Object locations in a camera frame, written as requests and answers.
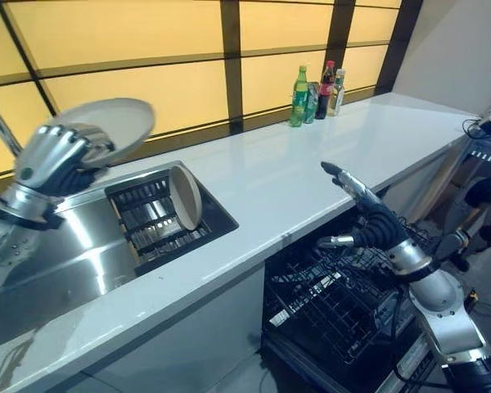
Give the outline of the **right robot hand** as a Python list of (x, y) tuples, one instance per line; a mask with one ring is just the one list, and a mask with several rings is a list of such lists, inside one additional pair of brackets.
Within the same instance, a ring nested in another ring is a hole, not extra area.
[(355, 200), (366, 223), (362, 229), (348, 235), (322, 237), (317, 241), (318, 247), (372, 247), (387, 251), (409, 239), (396, 214), (365, 183), (335, 164), (323, 161), (321, 167), (336, 186)]

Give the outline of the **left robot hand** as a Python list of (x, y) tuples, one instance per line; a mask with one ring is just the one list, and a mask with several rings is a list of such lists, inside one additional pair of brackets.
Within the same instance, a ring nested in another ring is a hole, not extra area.
[(47, 197), (67, 197), (87, 189), (101, 171), (83, 161), (115, 150), (99, 127), (83, 124), (45, 124), (38, 128), (15, 163), (15, 181)]

